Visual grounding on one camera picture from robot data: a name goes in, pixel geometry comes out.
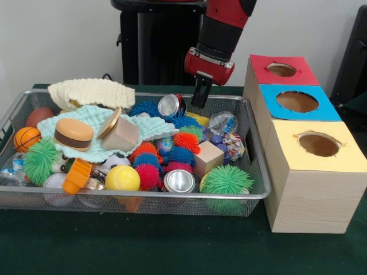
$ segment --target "wooden disc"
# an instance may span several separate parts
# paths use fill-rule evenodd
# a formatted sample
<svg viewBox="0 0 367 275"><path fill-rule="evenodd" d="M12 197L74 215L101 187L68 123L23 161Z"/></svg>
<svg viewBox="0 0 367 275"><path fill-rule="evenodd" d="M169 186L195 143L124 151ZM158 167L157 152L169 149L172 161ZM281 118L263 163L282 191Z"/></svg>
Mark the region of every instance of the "wooden disc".
<svg viewBox="0 0 367 275"><path fill-rule="evenodd" d="M101 129L99 129L97 139L102 139L112 128L115 126L117 120L121 115L122 109L117 108L114 113L103 123Z"/></svg>

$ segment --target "toy hamburger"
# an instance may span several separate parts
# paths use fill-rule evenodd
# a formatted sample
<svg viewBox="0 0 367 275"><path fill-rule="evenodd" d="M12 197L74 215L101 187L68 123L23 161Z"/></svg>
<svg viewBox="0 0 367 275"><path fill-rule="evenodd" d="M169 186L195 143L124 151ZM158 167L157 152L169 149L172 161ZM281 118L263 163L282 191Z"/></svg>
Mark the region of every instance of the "toy hamburger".
<svg viewBox="0 0 367 275"><path fill-rule="evenodd" d="M76 119L60 119L56 124L55 142L85 152L89 149L94 131L88 124Z"/></svg>

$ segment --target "circular hole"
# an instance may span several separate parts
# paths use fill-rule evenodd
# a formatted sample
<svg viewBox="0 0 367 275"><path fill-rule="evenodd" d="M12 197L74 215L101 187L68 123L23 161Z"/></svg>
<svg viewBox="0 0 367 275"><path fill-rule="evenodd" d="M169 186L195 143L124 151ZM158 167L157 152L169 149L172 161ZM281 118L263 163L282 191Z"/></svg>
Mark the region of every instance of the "circular hole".
<svg viewBox="0 0 367 275"><path fill-rule="evenodd" d="M268 66L268 70L275 74L276 76L281 77L291 77L294 76L297 72L295 68L292 66L282 64L282 63L272 63Z"/></svg>
<svg viewBox="0 0 367 275"><path fill-rule="evenodd" d="M307 133L299 138L307 152L316 156L334 156L339 151L338 142L322 133Z"/></svg>
<svg viewBox="0 0 367 275"><path fill-rule="evenodd" d="M286 109L297 113L307 113L319 107L317 100L303 92L287 91L276 97L276 101Z"/></svg>

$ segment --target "blue square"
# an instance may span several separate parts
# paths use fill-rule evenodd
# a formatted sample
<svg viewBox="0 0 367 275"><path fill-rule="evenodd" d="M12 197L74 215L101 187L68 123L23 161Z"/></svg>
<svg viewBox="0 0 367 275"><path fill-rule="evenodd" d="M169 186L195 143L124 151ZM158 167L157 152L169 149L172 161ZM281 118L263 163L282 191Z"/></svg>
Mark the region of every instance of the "blue square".
<svg viewBox="0 0 367 275"><path fill-rule="evenodd" d="M308 85L260 85L264 101L270 114L278 119L287 120L309 120L309 121L341 121L337 111L334 109L330 100L320 86ZM297 112L287 109L279 104L277 97L282 94L292 93L298 94L296 98L300 98L298 103L302 105L302 96L309 96L316 100L318 106L313 111Z"/></svg>

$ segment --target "wooden cube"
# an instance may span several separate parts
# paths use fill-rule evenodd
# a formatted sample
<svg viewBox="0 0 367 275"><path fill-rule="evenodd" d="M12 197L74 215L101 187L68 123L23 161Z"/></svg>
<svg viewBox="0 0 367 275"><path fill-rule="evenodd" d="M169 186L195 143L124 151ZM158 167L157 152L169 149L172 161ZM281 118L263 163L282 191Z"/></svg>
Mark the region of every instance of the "wooden cube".
<svg viewBox="0 0 367 275"><path fill-rule="evenodd" d="M202 178L211 169L223 165L224 152L209 141L199 144L199 147L201 151L199 154L194 155L196 166L193 171Z"/></svg>
<svg viewBox="0 0 367 275"><path fill-rule="evenodd" d="M341 121L301 57L250 56L244 97L251 102L263 151L273 120Z"/></svg>
<svg viewBox="0 0 367 275"><path fill-rule="evenodd" d="M278 233L344 233L367 186L367 160L343 122L272 122L264 200Z"/></svg>
<svg viewBox="0 0 367 275"><path fill-rule="evenodd" d="M139 128L126 119L119 117L113 128L102 139L105 150L131 151L139 140Z"/></svg>

